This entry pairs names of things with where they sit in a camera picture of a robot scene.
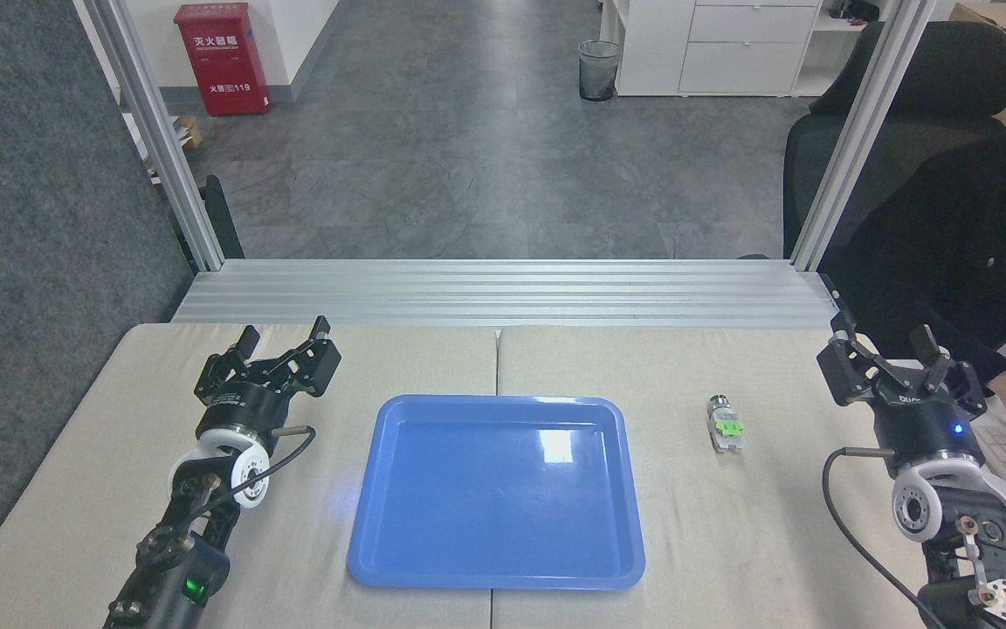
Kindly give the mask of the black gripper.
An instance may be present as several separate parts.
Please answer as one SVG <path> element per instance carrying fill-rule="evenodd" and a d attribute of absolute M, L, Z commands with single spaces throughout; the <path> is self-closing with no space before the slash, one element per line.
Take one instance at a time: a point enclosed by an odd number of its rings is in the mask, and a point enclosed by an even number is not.
<path fill-rule="evenodd" d="M 954 361 L 949 350 L 939 346 L 929 325 L 914 328 L 909 342 L 923 367 L 912 389 L 931 398 L 909 403 L 890 402 L 887 391 L 879 388 L 881 376 L 891 375 L 891 365 L 859 342 L 850 312 L 838 312 L 830 326 L 833 337 L 817 355 L 823 378 L 836 404 L 875 405 L 879 447 L 893 453 L 885 463 L 889 473 L 931 460 L 968 457 L 979 467 L 986 462 L 971 426 L 989 410 L 981 382 L 970 363 Z M 945 397 L 934 397 L 939 394 Z"/>
<path fill-rule="evenodd" d="M 196 427 L 196 437 L 208 430 L 243 432 L 257 439 L 272 439 L 272 431 L 285 425 L 292 394 L 323 397 L 338 370 L 341 354 L 328 338 L 331 325 L 318 317 L 308 338 L 273 359 L 249 365 L 249 381 L 229 378 L 245 373 L 260 334 L 244 327 L 239 339 L 223 354 L 212 354 L 196 382 L 196 397 L 206 406 Z"/>

